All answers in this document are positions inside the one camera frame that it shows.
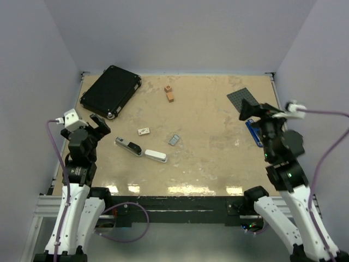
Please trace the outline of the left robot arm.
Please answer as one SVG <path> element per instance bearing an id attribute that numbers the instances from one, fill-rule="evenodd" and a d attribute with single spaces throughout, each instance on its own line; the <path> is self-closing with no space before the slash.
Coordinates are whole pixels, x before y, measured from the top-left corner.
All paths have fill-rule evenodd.
<path id="1" fill-rule="evenodd" d="M 101 214 L 113 208 L 107 188 L 93 188 L 97 170 L 97 145 L 111 129 L 96 114 L 90 115 L 92 127 L 75 109 L 54 120 L 64 125 L 61 136 L 68 141 L 66 158 L 59 159 L 63 171 L 63 187 L 55 227 L 42 254 L 34 261 L 87 261 L 87 247 Z"/>

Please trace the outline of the grey metal stapler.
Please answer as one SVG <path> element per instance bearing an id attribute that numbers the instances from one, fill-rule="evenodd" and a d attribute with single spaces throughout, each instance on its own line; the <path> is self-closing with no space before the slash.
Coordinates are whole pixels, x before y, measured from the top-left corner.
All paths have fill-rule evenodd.
<path id="1" fill-rule="evenodd" d="M 134 154 L 135 156 L 138 156 L 138 157 L 143 156 L 143 150 L 138 144 L 135 144 L 131 141 L 128 141 L 120 137 L 116 137 L 115 143 L 121 146 L 122 148 L 126 149 L 130 153 Z"/>

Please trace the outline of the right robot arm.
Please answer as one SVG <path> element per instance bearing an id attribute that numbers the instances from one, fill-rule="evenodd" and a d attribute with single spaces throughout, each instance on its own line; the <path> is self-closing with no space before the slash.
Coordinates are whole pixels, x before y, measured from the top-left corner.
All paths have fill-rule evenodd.
<path id="1" fill-rule="evenodd" d="M 312 113 L 304 105 L 289 101 L 284 110 L 267 103 L 252 105 L 242 99 L 241 121 L 254 116 L 258 136 L 263 145 L 266 172 L 270 183 L 288 207 L 288 218 L 266 190 L 254 187 L 244 192 L 243 209 L 260 215 L 286 246 L 290 261 L 348 261 L 348 253 L 340 250 L 330 237 L 314 204 L 315 181 L 309 182 L 297 158 L 304 154 L 303 137 L 283 126 L 289 119 L 303 119 Z"/>

